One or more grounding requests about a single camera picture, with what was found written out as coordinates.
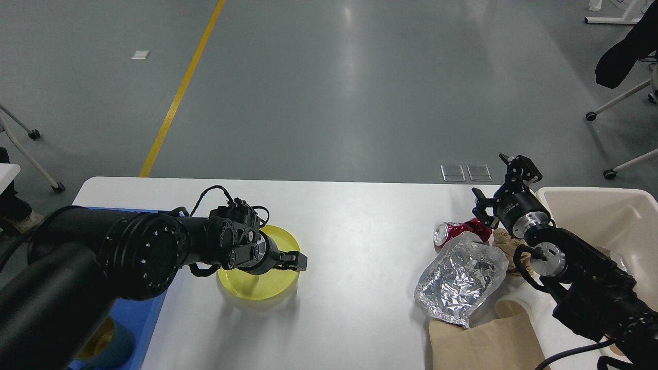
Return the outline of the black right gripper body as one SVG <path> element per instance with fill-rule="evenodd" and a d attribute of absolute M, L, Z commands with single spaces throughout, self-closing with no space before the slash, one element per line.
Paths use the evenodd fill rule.
<path fill-rule="evenodd" d="M 550 212 L 531 191 L 514 193 L 499 189 L 493 197 L 492 229 L 505 229 L 516 239 L 528 239 L 531 232 L 555 226 Z"/>

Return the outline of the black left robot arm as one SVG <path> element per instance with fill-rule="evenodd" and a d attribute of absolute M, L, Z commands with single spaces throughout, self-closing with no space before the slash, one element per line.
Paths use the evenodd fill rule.
<path fill-rule="evenodd" d="M 306 255 L 266 234 L 261 208 L 211 186 L 191 211 L 57 209 L 2 250 L 5 267 L 28 246 L 26 268 L 2 288 L 2 369 L 68 368 L 117 300 L 159 297 L 183 267 L 305 271 Z"/>

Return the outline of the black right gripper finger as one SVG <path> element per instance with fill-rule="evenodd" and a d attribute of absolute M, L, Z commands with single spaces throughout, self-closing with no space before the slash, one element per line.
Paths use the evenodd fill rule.
<path fill-rule="evenodd" d="M 504 182 L 498 190 L 499 196 L 528 192 L 532 183 L 543 180 L 542 173 L 530 158 L 523 155 L 511 157 L 506 154 L 499 154 L 499 158 L 507 167 Z"/>
<path fill-rule="evenodd" d="M 472 210 L 473 215 L 485 227 L 492 230 L 497 229 L 500 224 L 500 219 L 496 216 L 495 210 L 500 203 L 500 200 L 496 198 L 487 198 L 484 195 L 484 192 L 479 188 L 472 188 L 471 190 L 476 197 L 475 207 Z"/>

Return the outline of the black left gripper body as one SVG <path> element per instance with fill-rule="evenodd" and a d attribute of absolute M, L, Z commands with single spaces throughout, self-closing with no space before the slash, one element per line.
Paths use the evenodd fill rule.
<path fill-rule="evenodd" d="M 273 239 L 260 231 L 257 239 L 257 261 L 251 266 L 252 275 L 263 275 L 273 270 L 278 264 L 280 251 Z"/>

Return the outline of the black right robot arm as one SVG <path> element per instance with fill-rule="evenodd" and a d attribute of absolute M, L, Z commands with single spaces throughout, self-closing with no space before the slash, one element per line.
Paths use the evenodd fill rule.
<path fill-rule="evenodd" d="M 505 180 L 491 198 L 472 188 L 473 214 L 489 229 L 502 225 L 512 237 L 524 241 L 513 253 L 522 278 L 553 298 L 553 318 L 592 340 L 590 345 L 550 356 L 537 368 L 614 345 L 627 361 L 602 355 L 598 369 L 656 369 L 656 311 L 634 292 L 634 277 L 576 234 L 555 225 L 529 189 L 542 178 L 530 158 L 499 157 L 507 167 Z"/>

